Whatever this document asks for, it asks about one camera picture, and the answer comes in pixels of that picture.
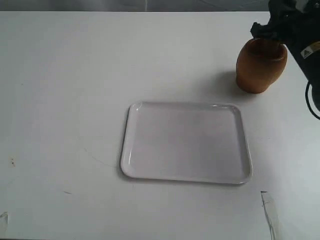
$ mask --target terracotta pot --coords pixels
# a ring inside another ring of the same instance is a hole
[[[282,74],[287,63],[287,49],[279,42],[251,39],[241,49],[236,61],[236,83],[244,91],[259,94]]]

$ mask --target background wall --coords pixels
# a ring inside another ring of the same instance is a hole
[[[267,11],[268,0],[0,0],[0,11]]]

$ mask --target small dark speck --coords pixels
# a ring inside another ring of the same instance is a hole
[[[10,157],[10,163],[13,167],[16,166],[15,160],[13,159],[13,157]]]

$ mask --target black cable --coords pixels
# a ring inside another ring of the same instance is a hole
[[[308,81],[308,83],[306,84],[306,88],[305,88],[305,102],[306,102],[306,105],[310,111],[310,113],[318,120],[320,120],[320,116],[318,116],[311,108],[311,105],[310,105],[310,102],[309,102],[309,97],[308,97],[308,93],[309,93],[309,88],[310,88],[310,82]]]

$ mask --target table surface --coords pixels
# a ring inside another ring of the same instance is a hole
[[[5,237],[269,240],[260,191],[283,239],[318,240],[320,122],[289,54],[265,93],[235,64],[266,12],[0,13],[0,214]],[[241,186],[133,180],[119,170],[130,104],[232,103],[253,163]]]

